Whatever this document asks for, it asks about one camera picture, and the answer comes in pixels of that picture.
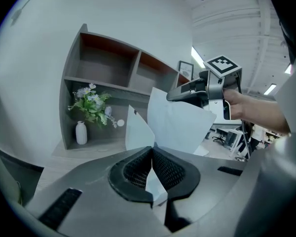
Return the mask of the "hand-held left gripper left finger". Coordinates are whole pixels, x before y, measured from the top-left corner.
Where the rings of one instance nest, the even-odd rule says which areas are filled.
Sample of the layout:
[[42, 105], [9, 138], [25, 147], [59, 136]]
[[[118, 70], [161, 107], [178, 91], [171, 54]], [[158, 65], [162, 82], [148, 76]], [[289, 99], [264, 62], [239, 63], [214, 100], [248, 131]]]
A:
[[[65, 237], [165, 237], [168, 229], [148, 203], [127, 201], [109, 184], [109, 171], [139, 150], [124, 151], [83, 163], [43, 190], [26, 205], [41, 222], [51, 219]], [[66, 215], [51, 208], [66, 190], [80, 191]]]

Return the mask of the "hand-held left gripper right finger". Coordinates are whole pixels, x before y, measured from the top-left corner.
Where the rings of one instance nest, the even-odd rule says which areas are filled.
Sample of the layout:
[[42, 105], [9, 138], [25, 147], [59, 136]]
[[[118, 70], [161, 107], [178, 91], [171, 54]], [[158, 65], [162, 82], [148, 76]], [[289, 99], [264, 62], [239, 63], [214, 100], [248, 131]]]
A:
[[246, 165], [236, 160], [202, 157], [166, 147], [161, 147], [161, 149], [190, 162], [200, 172], [200, 181], [193, 193], [188, 198], [174, 201], [178, 216], [192, 223], [218, 204], [239, 178], [239, 176], [222, 172], [218, 168], [225, 166], [242, 171]]

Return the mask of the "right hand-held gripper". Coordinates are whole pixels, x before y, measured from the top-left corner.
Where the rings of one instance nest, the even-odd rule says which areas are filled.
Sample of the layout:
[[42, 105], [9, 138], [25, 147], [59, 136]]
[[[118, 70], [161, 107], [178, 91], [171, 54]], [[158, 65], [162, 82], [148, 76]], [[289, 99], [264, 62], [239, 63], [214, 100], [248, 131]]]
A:
[[201, 100], [201, 107], [216, 115], [217, 120], [231, 120], [230, 103], [224, 89], [241, 89], [242, 67], [226, 57], [218, 55], [204, 62], [208, 71], [205, 79], [194, 79], [169, 91], [168, 101]]

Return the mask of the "white A4 paper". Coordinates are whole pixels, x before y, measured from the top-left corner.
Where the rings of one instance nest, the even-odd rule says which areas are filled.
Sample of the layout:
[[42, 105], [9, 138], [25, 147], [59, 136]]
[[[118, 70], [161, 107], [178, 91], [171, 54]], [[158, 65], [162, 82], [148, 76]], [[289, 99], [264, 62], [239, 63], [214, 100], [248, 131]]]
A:
[[148, 103], [148, 126], [158, 146], [193, 154], [217, 115], [186, 102], [172, 102], [167, 93], [153, 88]]

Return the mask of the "person's right forearm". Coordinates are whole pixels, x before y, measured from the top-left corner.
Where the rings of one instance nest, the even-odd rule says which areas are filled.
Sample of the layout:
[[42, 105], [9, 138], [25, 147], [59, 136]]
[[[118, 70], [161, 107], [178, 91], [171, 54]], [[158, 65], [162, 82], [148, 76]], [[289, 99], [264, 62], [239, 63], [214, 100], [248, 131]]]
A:
[[276, 102], [244, 96], [242, 119], [280, 134], [291, 132], [287, 120]]

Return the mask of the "person's right hand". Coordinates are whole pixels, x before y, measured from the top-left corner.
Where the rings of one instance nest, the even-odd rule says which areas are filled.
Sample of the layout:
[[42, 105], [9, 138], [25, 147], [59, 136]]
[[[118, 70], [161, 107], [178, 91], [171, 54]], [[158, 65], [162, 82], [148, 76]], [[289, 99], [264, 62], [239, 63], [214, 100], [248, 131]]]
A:
[[232, 120], [245, 119], [245, 96], [233, 89], [224, 89], [223, 95], [225, 101], [230, 104], [230, 116]]

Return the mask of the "black framed leaf picture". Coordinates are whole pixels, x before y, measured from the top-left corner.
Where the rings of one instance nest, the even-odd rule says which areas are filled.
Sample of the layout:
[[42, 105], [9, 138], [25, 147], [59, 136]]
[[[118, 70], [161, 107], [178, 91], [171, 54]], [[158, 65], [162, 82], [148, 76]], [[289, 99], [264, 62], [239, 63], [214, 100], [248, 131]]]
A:
[[188, 80], [193, 79], [194, 65], [188, 62], [179, 61], [179, 72]]

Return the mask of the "loose white paper sheet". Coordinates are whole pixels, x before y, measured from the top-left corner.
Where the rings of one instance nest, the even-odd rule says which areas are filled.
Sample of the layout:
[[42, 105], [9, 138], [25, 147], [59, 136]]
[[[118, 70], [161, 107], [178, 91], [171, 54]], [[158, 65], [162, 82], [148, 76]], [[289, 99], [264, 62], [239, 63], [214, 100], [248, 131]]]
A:
[[197, 156], [206, 156], [207, 154], [209, 153], [209, 151], [207, 149], [205, 149], [202, 145], [199, 145], [197, 147], [197, 149], [194, 151], [194, 155], [197, 155]]

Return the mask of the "black office chair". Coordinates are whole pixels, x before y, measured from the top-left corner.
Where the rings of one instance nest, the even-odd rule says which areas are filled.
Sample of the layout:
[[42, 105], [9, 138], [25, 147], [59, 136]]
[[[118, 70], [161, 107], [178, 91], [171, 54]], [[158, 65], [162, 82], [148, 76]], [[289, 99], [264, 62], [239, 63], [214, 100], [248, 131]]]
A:
[[220, 142], [222, 145], [225, 143], [224, 135], [213, 136], [212, 137], [214, 142]]

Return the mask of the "white ribbed vase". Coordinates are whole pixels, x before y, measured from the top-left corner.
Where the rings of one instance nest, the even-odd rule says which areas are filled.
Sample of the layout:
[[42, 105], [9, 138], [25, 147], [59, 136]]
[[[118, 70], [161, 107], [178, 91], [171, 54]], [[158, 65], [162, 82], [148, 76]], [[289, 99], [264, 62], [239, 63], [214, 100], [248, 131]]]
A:
[[87, 128], [83, 121], [78, 121], [75, 127], [76, 142], [79, 145], [85, 145], [87, 143]]

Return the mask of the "grey wooden bookshelf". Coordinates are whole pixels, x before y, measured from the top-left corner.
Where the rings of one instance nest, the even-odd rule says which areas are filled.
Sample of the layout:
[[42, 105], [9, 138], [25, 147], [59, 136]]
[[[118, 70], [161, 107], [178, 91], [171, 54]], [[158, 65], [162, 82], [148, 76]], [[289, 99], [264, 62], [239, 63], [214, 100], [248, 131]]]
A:
[[98, 93], [110, 94], [107, 105], [116, 120], [126, 120], [133, 107], [147, 117], [153, 88], [168, 92], [188, 79], [151, 54], [117, 39], [89, 32], [83, 24], [70, 47], [61, 79], [59, 95], [60, 127], [64, 147], [81, 149], [76, 142], [75, 127], [84, 119], [74, 103], [74, 92], [96, 85]]

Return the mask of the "artificial flower bouquet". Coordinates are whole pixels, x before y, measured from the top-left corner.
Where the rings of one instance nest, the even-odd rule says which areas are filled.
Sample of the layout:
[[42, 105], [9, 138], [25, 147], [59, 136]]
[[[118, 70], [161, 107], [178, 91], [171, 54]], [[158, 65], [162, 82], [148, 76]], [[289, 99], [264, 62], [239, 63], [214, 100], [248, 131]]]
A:
[[96, 123], [100, 128], [108, 125], [110, 121], [117, 128], [117, 121], [111, 114], [111, 106], [106, 102], [111, 98], [109, 93], [98, 93], [97, 86], [90, 83], [87, 87], [81, 87], [73, 92], [74, 104], [68, 106], [68, 110], [78, 109], [83, 113], [84, 120]]

